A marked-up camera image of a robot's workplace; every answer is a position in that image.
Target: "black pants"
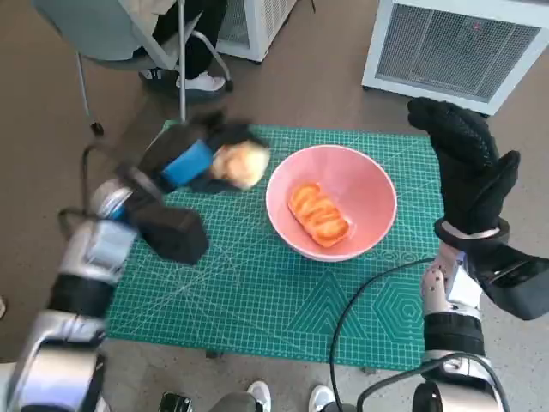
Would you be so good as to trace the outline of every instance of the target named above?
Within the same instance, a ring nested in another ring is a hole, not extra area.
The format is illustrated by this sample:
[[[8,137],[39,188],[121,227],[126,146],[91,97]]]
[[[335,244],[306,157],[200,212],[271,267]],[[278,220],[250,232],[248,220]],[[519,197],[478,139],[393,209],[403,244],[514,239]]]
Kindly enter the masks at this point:
[[[196,19],[202,13],[195,30],[204,34],[215,47],[217,36],[226,13],[227,0],[187,0],[185,2],[185,23]],[[178,4],[175,3],[165,15],[161,15],[154,28],[153,37],[159,44],[168,41],[179,30]],[[143,48],[134,52],[134,57],[147,53]],[[212,63],[212,53],[196,37],[190,37],[185,47],[185,77],[194,79],[206,71]]]

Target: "pink bowl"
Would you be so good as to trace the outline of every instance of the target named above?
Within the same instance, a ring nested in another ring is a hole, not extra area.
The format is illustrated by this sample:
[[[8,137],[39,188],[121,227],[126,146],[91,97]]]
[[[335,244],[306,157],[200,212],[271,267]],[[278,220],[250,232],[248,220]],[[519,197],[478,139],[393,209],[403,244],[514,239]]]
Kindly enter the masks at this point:
[[[287,206],[297,185],[318,183],[351,222],[350,234],[330,248],[318,245]],[[365,154],[335,145],[304,148],[288,156],[267,186],[267,212],[274,229],[295,251],[321,262],[354,258],[375,246],[393,226],[395,187]]]

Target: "white fan heater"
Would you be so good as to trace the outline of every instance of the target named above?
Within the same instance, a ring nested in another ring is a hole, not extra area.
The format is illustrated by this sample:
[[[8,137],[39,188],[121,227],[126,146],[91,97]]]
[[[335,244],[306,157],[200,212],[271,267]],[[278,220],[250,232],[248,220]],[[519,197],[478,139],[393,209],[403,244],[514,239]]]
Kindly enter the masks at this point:
[[[547,44],[549,0],[379,0],[362,85],[492,115]]]
[[[229,0],[217,50],[262,62],[296,0]]]

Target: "shoe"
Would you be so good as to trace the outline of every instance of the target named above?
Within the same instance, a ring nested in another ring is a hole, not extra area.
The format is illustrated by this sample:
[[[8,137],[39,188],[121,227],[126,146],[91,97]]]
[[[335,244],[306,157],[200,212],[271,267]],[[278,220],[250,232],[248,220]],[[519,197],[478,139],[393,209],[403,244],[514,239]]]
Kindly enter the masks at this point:
[[[99,401],[97,401],[94,412],[111,412],[111,407],[103,398],[103,395],[101,395]]]
[[[146,88],[174,99],[179,98],[179,89],[175,87],[178,77],[179,73],[173,70],[151,69],[139,72],[139,78]]]
[[[271,391],[265,382],[257,380],[247,391],[263,406],[263,412],[271,412]]]
[[[185,80],[186,94],[190,97],[209,97],[215,96],[225,89],[225,79],[223,77],[210,76],[207,71],[201,73],[194,79]],[[177,80],[176,85],[181,88],[181,81]]]
[[[335,402],[334,392],[328,386],[319,385],[312,390],[309,398],[309,412],[320,412],[332,402]]]

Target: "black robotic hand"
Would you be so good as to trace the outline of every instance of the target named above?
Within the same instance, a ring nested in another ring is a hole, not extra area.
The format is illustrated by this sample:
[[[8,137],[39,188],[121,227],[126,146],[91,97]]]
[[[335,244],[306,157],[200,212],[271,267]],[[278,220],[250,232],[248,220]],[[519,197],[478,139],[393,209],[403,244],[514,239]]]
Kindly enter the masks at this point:
[[[427,98],[411,100],[408,110],[409,123],[429,134],[437,154],[444,219],[466,234],[497,228],[520,154],[499,158],[488,125],[475,112]]]
[[[266,148],[268,144],[255,136],[249,126],[245,121],[227,122],[222,112],[196,116],[188,124],[174,124],[153,141],[139,163],[139,169],[163,192],[174,191],[177,187],[174,187],[162,172],[198,140],[206,143],[214,154],[223,146],[234,146],[242,142],[253,142]],[[238,189],[227,179],[217,179],[211,170],[199,174],[187,185],[193,191],[206,193]]]

